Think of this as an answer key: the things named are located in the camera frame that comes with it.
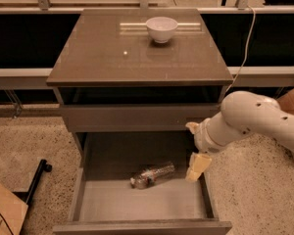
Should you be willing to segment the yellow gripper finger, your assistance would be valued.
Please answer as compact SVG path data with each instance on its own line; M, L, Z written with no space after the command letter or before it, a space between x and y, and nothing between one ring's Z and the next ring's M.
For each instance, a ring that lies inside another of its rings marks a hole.
M209 167L211 162L212 158L209 155L193 153L190 157L185 180L188 182L197 181L201 174Z
M185 126L193 135L199 131L199 124L197 122L190 121Z

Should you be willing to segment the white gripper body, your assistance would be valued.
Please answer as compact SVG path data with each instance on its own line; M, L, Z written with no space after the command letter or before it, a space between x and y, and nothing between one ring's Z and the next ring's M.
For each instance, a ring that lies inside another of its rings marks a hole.
M206 118L204 121L199 123L195 127L194 132L194 143L197 149L201 153L218 153L225 149L225 146L221 146L216 143L208 133L209 119Z

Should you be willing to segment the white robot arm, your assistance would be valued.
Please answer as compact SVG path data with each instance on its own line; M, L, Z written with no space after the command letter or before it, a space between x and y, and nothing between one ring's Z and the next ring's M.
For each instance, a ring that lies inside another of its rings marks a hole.
M210 153L224 150L230 143L253 133L275 139L294 153L294 115L283 111L270 97L247 91L228 94L220 104L220 111L200 123L188 122L198 153L190 157L185 179L195 182L209 167Z

